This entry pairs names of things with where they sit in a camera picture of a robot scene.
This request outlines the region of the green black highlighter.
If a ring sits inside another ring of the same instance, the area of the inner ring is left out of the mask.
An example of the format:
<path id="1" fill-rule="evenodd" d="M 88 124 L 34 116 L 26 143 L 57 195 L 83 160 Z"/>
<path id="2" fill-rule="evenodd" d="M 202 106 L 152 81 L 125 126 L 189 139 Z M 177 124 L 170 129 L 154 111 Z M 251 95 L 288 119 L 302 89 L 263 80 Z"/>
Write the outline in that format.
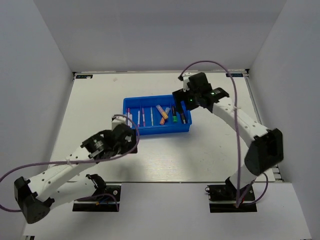
<path id="1" fill-rule="evenodd" d="M 171 112 L 172 112 L 172 121 L 173 121 L 173 123 L 177 123 L 178 122 L 178 117 L 177 117 L 177 112 L 176 112 L 176 107 L 175 106 L 171 107 Z"/>

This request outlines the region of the yellow pink clear highlighter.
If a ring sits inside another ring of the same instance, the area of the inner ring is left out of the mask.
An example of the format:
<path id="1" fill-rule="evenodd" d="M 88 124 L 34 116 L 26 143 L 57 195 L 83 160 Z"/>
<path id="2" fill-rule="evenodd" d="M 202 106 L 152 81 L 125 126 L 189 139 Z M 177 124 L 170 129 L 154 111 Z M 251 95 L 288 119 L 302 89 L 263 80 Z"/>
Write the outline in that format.
<path id="1" fill-rule="evenodd" d="M 168 114 L 163 110 L 163 108 L 159 104 L 156 105 L 156 109 L 159 111 L 159 113 L 165 120 L 168 119 Z"/>

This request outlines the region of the white pen magenta cap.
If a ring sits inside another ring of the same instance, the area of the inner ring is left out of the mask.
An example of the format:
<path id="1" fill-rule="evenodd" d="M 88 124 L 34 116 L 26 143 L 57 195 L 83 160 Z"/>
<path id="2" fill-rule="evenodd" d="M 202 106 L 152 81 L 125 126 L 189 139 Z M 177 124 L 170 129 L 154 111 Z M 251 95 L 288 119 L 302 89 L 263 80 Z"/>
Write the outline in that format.
<path id="1" fill-rule="evenodd" d="M 139 127 L 141 123 L 141 111 L 138 110 L 137 112 L 137 126 Z"/>

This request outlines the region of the thin yellow highlighter pen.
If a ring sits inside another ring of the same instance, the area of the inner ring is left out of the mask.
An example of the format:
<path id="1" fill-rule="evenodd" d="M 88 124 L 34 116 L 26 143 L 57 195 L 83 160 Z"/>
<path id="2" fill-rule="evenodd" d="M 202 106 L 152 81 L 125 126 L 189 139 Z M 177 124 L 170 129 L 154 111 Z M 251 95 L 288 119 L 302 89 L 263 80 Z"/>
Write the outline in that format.
<path id="1" fill-rule="evenodd" d="M 150 122 L 151 122 L 151 126 L 154 126 L 154 117 L 153 117 L 153 108 L 152 108 L 152 106 L 150 107 Z"/>

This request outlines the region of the white pen purple cap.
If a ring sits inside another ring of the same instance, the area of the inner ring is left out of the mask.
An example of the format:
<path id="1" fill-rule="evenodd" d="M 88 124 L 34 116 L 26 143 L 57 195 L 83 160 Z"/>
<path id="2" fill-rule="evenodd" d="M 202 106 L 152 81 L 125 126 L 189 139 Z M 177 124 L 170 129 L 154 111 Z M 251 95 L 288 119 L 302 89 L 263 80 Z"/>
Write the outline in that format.
<path id="1" fill-rule="evenodd" d="M 130 113 L 131 113 L 131 110 L 130 108 L 127 108 L 127 117 L 130 119 Z"/>

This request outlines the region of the thin red highlighter pen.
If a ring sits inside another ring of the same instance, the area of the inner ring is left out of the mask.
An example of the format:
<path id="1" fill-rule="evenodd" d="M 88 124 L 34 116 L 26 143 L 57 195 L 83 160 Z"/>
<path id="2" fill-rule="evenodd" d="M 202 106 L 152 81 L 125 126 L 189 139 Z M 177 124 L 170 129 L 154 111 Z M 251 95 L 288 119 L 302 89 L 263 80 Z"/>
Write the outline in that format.
<path id="1" fill-rule="evenodd" d="M 143 124 L 143 127 L 145 127 L 146 126 L 146 120 L 145 120 L 145 110 L 144 110 L 143 107 L 141 108 L 141 112 L 142 112 L 142 124 Z"/>

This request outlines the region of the white pen red cap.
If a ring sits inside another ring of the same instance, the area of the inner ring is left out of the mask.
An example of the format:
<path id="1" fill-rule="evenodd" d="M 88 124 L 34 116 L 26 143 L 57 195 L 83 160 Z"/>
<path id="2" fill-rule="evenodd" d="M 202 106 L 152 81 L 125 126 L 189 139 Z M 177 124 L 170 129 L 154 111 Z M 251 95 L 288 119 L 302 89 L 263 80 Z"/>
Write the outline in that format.
<path id="1" fill-rule="evenodd" d="M 131 120 L 133 120 L 133 115 L 131 113 L 130 113 L 129 117 Z"/>

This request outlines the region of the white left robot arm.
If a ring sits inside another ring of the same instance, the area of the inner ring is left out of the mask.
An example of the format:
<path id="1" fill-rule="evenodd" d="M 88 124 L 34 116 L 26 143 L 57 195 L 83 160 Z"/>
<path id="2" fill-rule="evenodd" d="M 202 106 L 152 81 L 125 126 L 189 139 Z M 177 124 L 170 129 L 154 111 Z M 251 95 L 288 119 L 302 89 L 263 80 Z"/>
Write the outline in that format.
<path id="1" fill-rule="evenodd" d="M 107 187 L 98 174 L 86 173 L 79 180 L 73 180 L 73 177 L 102 160 L 136 154 L 137 139 L 135 129 L 120 123 L 83 141 L 61 164 L 54 164 L 30 178 L 16 179 L 14 197 L 26 222 L 34 224 L 54 208 L 74 200 L 103 198 Z"/>

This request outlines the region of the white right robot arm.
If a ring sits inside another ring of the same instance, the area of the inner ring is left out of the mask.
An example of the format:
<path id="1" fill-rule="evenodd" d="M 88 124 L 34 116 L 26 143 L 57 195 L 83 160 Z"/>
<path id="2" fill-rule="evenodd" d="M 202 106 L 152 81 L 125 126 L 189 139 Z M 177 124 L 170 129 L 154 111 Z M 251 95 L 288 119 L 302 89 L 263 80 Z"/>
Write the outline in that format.
<path id="1" fill-rule="evenodd" d="M 179 80 L 183 87 L 172 93 L 179 114 L 198 107 L 207 109 L 228 124 L 235 131 L 236 140 L 243 140 L 248 147 L 244 158 L 237 147 L 237 171 L 225 180 L 224 189 L 218 193 L 240 205 L 257 177 L 284 159 L 283 134 L 253 120 L 223 88 L 213 89 L 205 73 L 183 74 Z"/>

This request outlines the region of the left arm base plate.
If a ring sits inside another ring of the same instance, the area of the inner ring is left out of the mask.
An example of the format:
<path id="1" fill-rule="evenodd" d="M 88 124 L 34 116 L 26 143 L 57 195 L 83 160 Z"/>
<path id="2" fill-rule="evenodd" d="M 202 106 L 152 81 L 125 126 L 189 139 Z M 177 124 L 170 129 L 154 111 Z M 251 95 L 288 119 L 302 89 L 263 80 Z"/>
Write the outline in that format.
<path id="1" fill-rule="evenodd" d="M 72 211 L 88 213 L 118 212 L 120 210 L 121 190 L 121 183 L 107 184 L 105 195 L 86 200 L 75 200 L 73 202 Z"/>

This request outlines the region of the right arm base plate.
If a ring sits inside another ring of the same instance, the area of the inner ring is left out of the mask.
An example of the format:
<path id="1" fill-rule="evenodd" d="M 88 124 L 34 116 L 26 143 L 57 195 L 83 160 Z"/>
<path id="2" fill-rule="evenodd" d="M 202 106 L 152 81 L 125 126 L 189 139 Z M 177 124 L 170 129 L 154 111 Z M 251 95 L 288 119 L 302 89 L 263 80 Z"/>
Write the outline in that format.
<path id="1" fill-rule="evenodd" d="M 252 186 L 248 189 L 239 207 L 236 207 L 236 197 L 227 193 L 224 184 L 208 185 L 205 191 L 208 194 L 210 213 L 255 213 L 258 211 L 255 203 L 250 204 L 256 200 Z"/>

